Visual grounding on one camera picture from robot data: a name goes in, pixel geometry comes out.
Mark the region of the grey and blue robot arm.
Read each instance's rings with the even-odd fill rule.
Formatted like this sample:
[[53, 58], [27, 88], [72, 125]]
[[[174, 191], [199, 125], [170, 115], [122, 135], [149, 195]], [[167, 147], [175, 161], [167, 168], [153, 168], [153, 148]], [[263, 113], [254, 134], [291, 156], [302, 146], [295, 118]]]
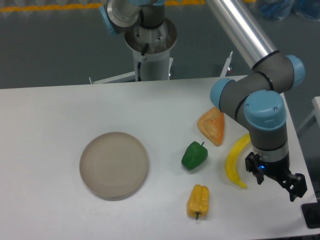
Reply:
[[[206, 5], [251, 68], [251, 74], [240, 80], [218, 80], [210, 100], [248, 130], [253, 151], [245, 168], [257, 183], [268, 177], [288, 191], [291, 201], [301, 198], [307, 191], [306, 178], [289, 169], [287, 112], [281, 94], [303, 81], [305, 67], [296, 56], [279, 52], [242, 1], [208, 0]], [[177, 30], [165, 17], [164, 1], [108, 0], [99, 12], [110, 33], [124, 33], [133, 52], [136, 81], [169, 79], [169, 52]]]

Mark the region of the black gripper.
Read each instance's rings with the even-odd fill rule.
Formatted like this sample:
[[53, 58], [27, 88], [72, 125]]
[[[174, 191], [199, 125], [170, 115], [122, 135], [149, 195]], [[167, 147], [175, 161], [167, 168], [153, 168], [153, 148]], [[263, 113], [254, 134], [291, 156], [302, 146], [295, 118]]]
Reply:
[[262, 184], [264, 176], [278, 182], [288, 191], [291, 202], [302, 198], [308, 190], [305, 176], [302, 173], [291, 173], [289, 155], [278, 161], [268, 162], [261, 160], [259, 154], [250, 152], [245, 158], [245, 169], [253, 174], [258, 185]]

